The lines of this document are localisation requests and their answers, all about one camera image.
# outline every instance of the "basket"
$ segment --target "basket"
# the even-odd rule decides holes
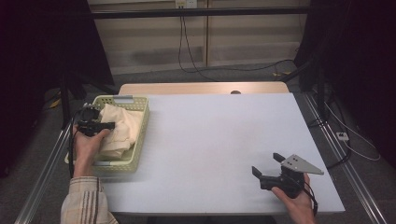
[[[143,119],[140,124],[140,132],[131,148],[124,151],[120,159],[96,155],[92,166],[93,170],[96,171],[135,172],[139,163],[140,152],[142,150],[143,141],[149,122],[148,98],[144,96],[131,95],[100,95],[95,98],[92,104],[100,106],[100,109],[103,109],[105,104],[109,104],[122,107],[126,110],[143,112]]]

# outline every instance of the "hand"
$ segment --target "hand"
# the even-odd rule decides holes
[[[94,156],[99,151],[102,139],[108,136],[110,130],[103,129],[97,135],[88,137],[84,133],[77,131],[77,126],[74,126],[73,133],[76,134],[74,146],[77,156],[73,177],[90,176],[92,175],[91,166]]]
[[[309,176],[307,174],[304,174],[304,180],[309,185]],[[286,205],[289,215],[295,223],[316,223],[314,212],[312,211],[311,198],[305,192],[302,191],[295,199],[289,198],[282,189],[277,187],[273,187],[272,192]]]

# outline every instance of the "striped sleeve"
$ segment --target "striped sleeve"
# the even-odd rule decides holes
[[[69,194],[62,205],[61,223],[118,223],[108,212],[107,198],[98,177],[83,176],[70,180]]]

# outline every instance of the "table surface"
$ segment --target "table surface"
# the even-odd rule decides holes
[[[278,176],[280,165],[272,159],[277,152],[297,154],[325,171],[311,175],[320,213],[345,211],[299,107],[282,84],[122,86],[120,94],[148,94],[150,119],[136,173],[99,174],[110,210],[157,216],[286,213],[251,174],[254,165]],[[171,87],[182,94],[159,95],[175,94]],[[204,89],[209,94],[195,94]]]
[[[121,86],[119,94],[228,94],[232,91],[241,93],[289,92],[283,82],[193,82],[125,84]]]

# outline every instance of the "metal frame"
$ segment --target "metal frame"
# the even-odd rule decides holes
[[[320,120],[320,114],[316,110],[317,105],[314,100],[314,97],[312,95],[308,95],[307,93],[305,93],[304,98],[312,114],[314,115],[315,119]],[[334,153],[334,156],[338,160],[344,158],[346,153],[343,150],[343,147],[340,145],[339,141],[337,140],[337,137],[334,131],[332,130],[332,128],[330,127],[330,125],[328,123],[320,124],[320,129],[322,130],[323,135],[326,137],[326,140],[328,141],[329,146],[332,149],[332,152]],[[377,224],[388,223],[385,220],[385,217],[382,215],[381,211],[379,210],[379,207],[375,202],[373,195],[364,185],[363,181],[361,180],[361,177],[359,176],[358,172],[355,170],[352,163],[350,161],[346,161],[342,165],[342,168],[346,174],[347,179],[349,180],[350,185],[355,190],[358,198],[361,200],[361,205],[366,210],[366,213],[369,216],[369,218],[372,220],[372,222]]]
[[[73,20],[73,19],[128,19],[128,18],[160,18],[160,17],[197,17],[197,16],[242,16],[242,15],[285,15],[285,14],[307,14],[320,13],[337,7],[328,5],[326,7],[235,7],[235,8],[184,8],[184,9],[161,9],[161,10],[138,10],[138,11],[95,11],[75,13],[53,13],[46,11],[35,11],[33,13],[41,17]],[[69,135],[70,124],[61,131],[47,163],[44,165],[40,177],[27,198],[15,223],[30,223],[35,211],[40,204],[45,189],[50,181],[56,163],[61,157],[62,149],[65,147]]]

